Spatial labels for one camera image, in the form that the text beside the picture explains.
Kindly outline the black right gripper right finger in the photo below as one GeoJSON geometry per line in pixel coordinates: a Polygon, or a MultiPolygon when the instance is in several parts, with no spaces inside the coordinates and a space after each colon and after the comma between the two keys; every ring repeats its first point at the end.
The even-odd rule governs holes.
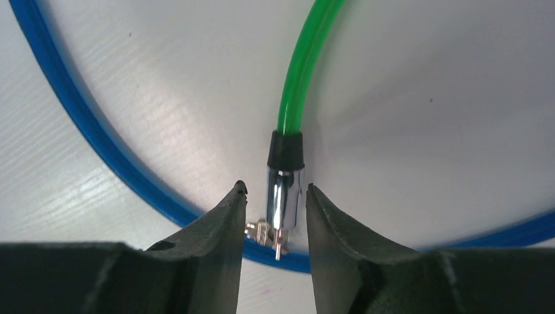
{"type": "Polygon", "coordinates": [[[306,191],[318,313],[553,313],[554,250],[396,243],[306,191]]]}

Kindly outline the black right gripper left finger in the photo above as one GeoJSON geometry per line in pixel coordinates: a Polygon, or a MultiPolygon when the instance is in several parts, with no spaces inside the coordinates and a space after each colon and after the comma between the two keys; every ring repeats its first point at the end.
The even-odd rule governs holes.
{"type": "Polygon", "coordinates": [[[235,313],[247,188],[145,250],[125,243],[4,243],[2,313],[235,313]]]}

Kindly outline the green cable lock keys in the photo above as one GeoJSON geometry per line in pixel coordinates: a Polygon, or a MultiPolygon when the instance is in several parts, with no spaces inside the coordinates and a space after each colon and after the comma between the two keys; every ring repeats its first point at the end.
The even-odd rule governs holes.
{"type": "Polygon", "coordinates": [[[287,248],[289,231],[275,229],[263,218],[256,222],[246,223],[244,234],[247,239],[253,240],[257,245],[273,249],[276,261],[280,261],[281,257],[289,252],[287,248]]]}

